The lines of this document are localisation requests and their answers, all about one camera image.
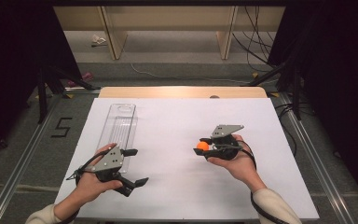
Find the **person's left hand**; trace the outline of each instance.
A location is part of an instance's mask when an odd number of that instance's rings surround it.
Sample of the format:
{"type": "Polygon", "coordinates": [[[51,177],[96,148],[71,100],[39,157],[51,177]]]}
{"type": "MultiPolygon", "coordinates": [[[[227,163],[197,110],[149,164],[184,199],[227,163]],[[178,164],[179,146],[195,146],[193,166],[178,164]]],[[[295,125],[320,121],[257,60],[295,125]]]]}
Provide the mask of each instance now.
{"type": "MultiPolygon", "coordinates": [[[[110,147],[115,147],[116,143],[108,144],[97,150],[96,154],[101,151],[105,151],[110,147]]],[[[101,160],[103,156],[98,157],[90,163],[90,165],[96,164],[101,160]]],[[[59,220],[66,220],[70,216],[76,213],[85,203],[94,201],[101,193],[109,189],[121,188],[123,184],[118,180],[112,180],[108,182],[101,182],[95,174],[84,173],[76,188],[68,195],[62,202],[54,206],[54,215],[59,220]]]]}
{"type": "MultiPolygon", "coordinates": [[[[102,151],[113,148],[116,146],[116,143],[108,144],[105,147],[102,147],[96,151],[95,154],[98,154],[102,151]]],[[[98,161],[101,160],[103,156],[96,158],[89,165],[95,165],[98,161]]],[[[94,201],[101,193],[110,190],[121,188],[123,184],[118,180],[112,180],[108,182],[101,182],[95,174],[85,172],[79,182],[77,187],[74,190],[74,194],[77,194],[84,202],[89,203],[94,201]]]]}

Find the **wooden edge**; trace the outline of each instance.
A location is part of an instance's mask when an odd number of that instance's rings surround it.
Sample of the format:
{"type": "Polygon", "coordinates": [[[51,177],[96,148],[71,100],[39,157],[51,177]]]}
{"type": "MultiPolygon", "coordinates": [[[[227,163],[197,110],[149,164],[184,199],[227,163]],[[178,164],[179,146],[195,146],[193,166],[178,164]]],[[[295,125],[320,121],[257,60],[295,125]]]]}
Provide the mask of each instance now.
{"type": "Polygon", "coordinates": [[[267,98],[261,87],[104,87],[99,98],[267,98]]]}

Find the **sleeve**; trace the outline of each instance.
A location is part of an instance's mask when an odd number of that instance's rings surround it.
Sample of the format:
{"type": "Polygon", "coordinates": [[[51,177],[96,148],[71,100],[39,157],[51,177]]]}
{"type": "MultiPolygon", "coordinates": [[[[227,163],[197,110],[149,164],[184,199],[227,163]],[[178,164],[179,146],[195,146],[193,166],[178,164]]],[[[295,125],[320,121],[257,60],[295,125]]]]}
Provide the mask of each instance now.
{"type": "MultiPolygon", "coordinates": [[[[301,223],[300,219],[296,215],[295,211],[284,201],[284,199],[271,189],[260,189],[253,195],[255,203],[265,212],[276,217],[286,223],[297,224],[301,223]]],[[[274,223],[267,218],[258,214],[260,223],[270,224],[274,223]]]]}
{"type": "Polygon", "coordinates": [[[48,205],[44,209],[32,213],[25,221],[25,224],[60,223],[61,221],[54,215],[54,205],[55,204],[48,205]]]}

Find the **clear plastic tray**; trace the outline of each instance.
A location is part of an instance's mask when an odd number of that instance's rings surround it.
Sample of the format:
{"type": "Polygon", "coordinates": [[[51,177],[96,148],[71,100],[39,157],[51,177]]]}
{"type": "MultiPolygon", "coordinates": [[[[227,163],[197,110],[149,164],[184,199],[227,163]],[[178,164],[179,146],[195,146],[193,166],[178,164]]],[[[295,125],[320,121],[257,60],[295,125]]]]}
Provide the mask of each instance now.
{"type": "MultiPolygon", "coordinates": [[[[121,149],[131,149],[137,121],[136,105],[111,105],[98,148],[109,143],[117,143],[121,149]]],[[[120,172],[127,173],[129,165],[130,157],[125,157],[120,172]]]]}

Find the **white table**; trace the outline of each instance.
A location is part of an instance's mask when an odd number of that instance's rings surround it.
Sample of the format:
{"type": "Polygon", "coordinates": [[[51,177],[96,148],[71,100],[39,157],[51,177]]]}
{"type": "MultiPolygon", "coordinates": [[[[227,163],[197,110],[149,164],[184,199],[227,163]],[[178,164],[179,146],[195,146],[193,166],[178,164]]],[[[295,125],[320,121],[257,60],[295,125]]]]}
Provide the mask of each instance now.
{"type": "MultiPolygon", "coordinates": [[[[135,104],[138,122],[129,180],[149,177],[129,198],[115,191],[86,204],[78,217],[125,221],[239,221],[257,218],[250,191],[225,169],[196,156],[199,138],[218,124],[242,124],[257,170],[267,186],[279,192],[302,219],[317,211],[274,107],[259,99],[95,99],[66,176],[92,157],[111,104],[135,104]]],[[[56,202],[75,187],[63,180],[56,202]]]]}

